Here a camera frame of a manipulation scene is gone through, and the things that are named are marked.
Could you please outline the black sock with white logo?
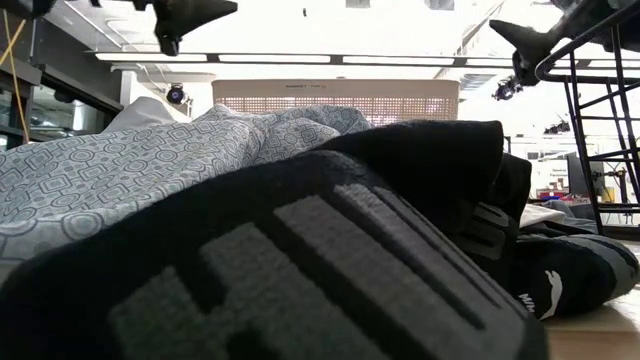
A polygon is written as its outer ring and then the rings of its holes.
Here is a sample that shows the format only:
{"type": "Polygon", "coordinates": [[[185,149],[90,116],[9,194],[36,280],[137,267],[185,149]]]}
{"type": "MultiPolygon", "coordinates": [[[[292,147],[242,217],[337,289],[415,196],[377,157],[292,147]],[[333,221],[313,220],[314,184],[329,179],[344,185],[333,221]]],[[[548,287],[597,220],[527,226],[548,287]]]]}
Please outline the black sock with white logo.
{"type": "Polygon", "coordinates": [[[621,242],[594,234],[522,235],[508,290],[537,319],[590,312],[640,282],[640,260],[621,242]]]}

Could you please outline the black garment with grey stripes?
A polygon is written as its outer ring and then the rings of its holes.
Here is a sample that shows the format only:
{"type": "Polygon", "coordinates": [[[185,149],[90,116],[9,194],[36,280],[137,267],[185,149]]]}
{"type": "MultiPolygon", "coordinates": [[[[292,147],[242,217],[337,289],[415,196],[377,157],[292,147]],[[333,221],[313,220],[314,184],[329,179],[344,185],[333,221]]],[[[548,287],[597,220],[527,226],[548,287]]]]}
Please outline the black garment with grey stripes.
{"type": "Polygon", "coordinates": [[[0,360],[548,359],[533,316],[336,152],[192,186],[0,288],[0,360]]]}

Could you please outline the pale grey-green cloth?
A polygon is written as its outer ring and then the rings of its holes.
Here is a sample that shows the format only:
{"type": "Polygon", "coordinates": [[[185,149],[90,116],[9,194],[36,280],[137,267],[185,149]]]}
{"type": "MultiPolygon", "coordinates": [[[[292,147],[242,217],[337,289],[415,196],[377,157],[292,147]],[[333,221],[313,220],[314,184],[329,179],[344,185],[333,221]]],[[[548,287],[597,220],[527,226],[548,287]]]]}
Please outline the pale grey-green cloth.
{"type": "Polygon", "coordinates": [[[188,123],[191,119],[165,102],[141,96],[127,105],[106,126],[103,133],[144,130],[155,126],[188,123]]]}

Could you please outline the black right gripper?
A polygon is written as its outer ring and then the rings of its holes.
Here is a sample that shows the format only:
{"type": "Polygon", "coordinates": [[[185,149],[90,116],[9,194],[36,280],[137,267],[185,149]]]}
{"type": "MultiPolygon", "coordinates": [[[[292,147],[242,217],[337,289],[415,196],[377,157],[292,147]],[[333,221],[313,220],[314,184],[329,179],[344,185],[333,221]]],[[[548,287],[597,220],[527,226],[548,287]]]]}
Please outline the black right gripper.
{"type": "MultiPolygon", "coordinates": [[[[538,32],[502,20],[490,20],[492,30],[514,46],[512,67],[521,86],[535,86],[537,65],[550,55],[562,38],[575,39],[618,10],[640,0],[552,0],[563,14],[547,32],[538,32]]],[[[640,13],[623,22],[619,28],[622,48],[640,48],[640,13]]]]}

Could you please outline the light blue patterned shirt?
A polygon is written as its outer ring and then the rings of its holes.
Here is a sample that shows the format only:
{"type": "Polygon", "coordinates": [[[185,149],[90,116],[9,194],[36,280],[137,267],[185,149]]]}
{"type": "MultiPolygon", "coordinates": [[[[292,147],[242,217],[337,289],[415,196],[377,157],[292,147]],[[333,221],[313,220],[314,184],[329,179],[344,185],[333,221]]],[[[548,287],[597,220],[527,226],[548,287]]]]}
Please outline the light blue patterned shirt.
{"type": "Polygon", "coordinates": [[[0,152],[0,269],[86,239],[209,178],[371,128],[354,107],[251,114],[216,105],[189,123],[0,152]]]}

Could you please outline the dark grey-green garment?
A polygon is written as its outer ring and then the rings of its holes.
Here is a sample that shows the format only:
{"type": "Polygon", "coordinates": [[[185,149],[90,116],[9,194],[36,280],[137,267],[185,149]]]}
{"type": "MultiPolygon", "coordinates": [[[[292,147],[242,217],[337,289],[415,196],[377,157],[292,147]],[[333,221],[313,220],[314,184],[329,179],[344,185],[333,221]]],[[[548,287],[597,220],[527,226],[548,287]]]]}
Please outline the dark grey-green garment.
{"type": "Polygon", "coordinates": [[[570,204],[561,200],[549,200],[543,206],[563,212],[565,218],[561,223],[564,225],[579,228],[593,234],[599,233],[595,212],[589,203],[570,204]]]}

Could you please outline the white perforated plastic laundry basket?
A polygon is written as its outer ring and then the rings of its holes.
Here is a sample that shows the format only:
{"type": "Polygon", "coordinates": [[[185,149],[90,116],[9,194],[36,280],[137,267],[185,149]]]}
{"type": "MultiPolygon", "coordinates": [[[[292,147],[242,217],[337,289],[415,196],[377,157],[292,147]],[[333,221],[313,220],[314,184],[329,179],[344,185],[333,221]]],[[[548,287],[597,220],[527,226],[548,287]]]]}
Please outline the white perforated plastic laundry basket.
{"type": "Polygon", "coordinates": [[[211,86],[215,103],[239,112],[350,106],[375,125],[416,119],[455,120],[460,93],[460,84],[453,80],[217,80],[211,86]]]}

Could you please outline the dark background monitor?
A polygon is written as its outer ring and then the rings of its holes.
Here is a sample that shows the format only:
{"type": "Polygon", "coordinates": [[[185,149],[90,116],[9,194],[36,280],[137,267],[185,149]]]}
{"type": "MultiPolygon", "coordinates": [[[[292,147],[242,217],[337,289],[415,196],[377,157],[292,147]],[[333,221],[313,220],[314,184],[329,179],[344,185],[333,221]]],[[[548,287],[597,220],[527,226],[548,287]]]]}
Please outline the dark background monitor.
{"type": "Polygon", "coordinates": [[[589,190],[586,183],[580,158],[575,152],[567,155],[567,170],[569,191],[571,194],[580,196],[589,196],[589,190]]]}

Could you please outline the long ceiling light fixture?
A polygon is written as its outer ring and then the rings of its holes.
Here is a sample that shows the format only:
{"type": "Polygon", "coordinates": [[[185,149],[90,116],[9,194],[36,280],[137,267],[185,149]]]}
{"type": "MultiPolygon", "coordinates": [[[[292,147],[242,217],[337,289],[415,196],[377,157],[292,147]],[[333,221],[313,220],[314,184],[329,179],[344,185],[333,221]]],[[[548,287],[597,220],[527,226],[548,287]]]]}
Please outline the long ceiling light fixture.
{"type": "Polygon", "coordinates": [[[330,66],[437,67],[469,69],[510,69],[512,60],[499,57],[469,56],[382,56],[337,54],[270,53],[181,53],[168,56],[154,52],[91,52],[109,63],[152,64],[278,64],[330,66]]]}

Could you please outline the black wire basket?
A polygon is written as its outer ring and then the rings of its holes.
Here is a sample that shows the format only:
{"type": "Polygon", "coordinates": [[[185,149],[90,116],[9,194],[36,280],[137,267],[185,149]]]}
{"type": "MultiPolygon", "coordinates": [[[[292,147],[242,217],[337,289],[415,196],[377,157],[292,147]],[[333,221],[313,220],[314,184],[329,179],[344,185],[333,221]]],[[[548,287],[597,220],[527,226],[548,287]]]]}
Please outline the black wire basket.
{"type": "Polygon", "coordinates": [[[578,146],[579,158],[586,177],[590,203],[596,216],[599,231],[603,230],[601,215],[605,214],[640,214],[640,117],[630,114],[627,94],[640,89],[639,78],[627,78],[624,74],[622,50],[640,53],[640,48],[622,48],[620,41],[620,25],[629,18],[640,13],[640,2],[636,2],[624,9],[618,10],[597,25],[582,33],[575,39],[552,51],[536,69],[535,75],[542,81],[560,82],[565,86],[569,115],[578,146]],[[614,54],[613,77],[582,76],[577,73],[575,50],[582,45],[596,39],[605,40],[605,50],[614,54]],[[611,108],[611,115],[607,118],[613,122],[619,140],[620,148],[613,152],[591,155],[586,148],[586,138],[583,122],[588,119],[583,110],[607,101],[611,108]],[[626,174],[630,176],[636,201],[630,203],[627,199],[626,186],[620,181],[622,201],[620,203],[600,203],[594,188],[593,161],[610,163],[619,162],[626,166],[626,174]]]}

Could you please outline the black-framed glass partition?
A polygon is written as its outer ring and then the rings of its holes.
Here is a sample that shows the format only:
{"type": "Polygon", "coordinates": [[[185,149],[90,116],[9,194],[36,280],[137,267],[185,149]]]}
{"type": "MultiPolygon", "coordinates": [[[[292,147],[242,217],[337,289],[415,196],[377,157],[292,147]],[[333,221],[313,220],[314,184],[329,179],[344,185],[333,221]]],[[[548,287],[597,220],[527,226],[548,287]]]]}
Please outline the black-framed glass partition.
{"type": "Polygon", "coordinates": [[[0,64],[0,152],[104,130],[121,110],[121,74],[87,51],[0,64]]]}

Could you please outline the dark navy garment with tag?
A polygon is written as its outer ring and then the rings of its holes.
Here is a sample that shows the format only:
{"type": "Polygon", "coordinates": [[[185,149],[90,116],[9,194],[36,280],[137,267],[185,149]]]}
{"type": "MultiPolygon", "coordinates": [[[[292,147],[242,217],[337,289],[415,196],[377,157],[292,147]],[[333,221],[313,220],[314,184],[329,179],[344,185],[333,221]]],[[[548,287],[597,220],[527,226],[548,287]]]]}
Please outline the dark navy garment with tag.
{"type": "Polygon", "coordinates": [[[504,151],[497,121],[409,121],[342,135],[321,149],[364,162],[471,256],[509,256],[531,164],[504,151]]]}

